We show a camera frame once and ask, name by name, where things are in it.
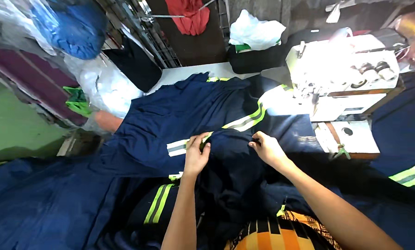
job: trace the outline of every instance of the green wall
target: green wall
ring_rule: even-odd
[[[0,161],[55,156],[66,129],[49,125],[0,83]]]

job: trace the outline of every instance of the wrist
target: wrist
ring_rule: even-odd
[[[294,162],[292,162],[287,156],[279,159],[273,166],[275,170],[282,173],[283,175],[287,175],[290,172],[296,172],[300,170]]]
[[[184,171],[181,176],[181,182],[193,182],[195,183],[198,177],[198,173]]]

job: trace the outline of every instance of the white sewing machine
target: white sewing machine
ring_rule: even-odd
[[[382,48],[385,45],[372,35],[292,47],[286,62],[293,94],[302,105],[311,105],[312,122],[366,114],[381,99],[391,99],[386,96],[392,90],[401,92],[394,51]]]

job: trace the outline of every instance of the fingers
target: fingers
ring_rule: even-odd
[[[190,146],[194,146],[196,148],[199,148],[203,138],[208,136],[208,135],[209,135],[209,132],[205,132],[203,134],[200,134],[200,135],[196,136],[193,143]]]
[[[186,144],[186,149],[188,149],[188,148],[190,148],[190,146],[192,146],[193,141],[195,140],[196,137],[197,137],[196,135],[190,137],[189,141]]]
[[[206,143],[206,145],[204,145],[204,149],[203,149],[203,153],[201,153],[201,155],[203,157],[207,157],[209,158],[209,154],[210,154],[210,143]]]
[[[254,141],[251,141],[251,142],[249,142],[249,147],[251,147],[251,148],[253,148],[255,151],[259,151],[260,150],[260,148],[261,148],[261,146],[260,145],[258,145],[256,142],[254,142]]]
[[[255,134],[252,136],[252,138],[254,138],[254,139],[259,139],[261,143],[263,143],[263,142],[264,142],[264,140],[265,140],[266,138],[268,138],[268,137],[269,137],[269,136],[268,136],[267,134],[265,134],[265,133],[263,133],[263,132],[261,132],[261,131],[258,131],[257,133],[255,133]]]

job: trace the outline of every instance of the red cloth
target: red cloth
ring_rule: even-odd
[[[204,4],[201,0],[166,0],[167,9],[173,17],[178,30],[185,35],[199,35],[206,29],[210,10],[206,6],[198,11]]]

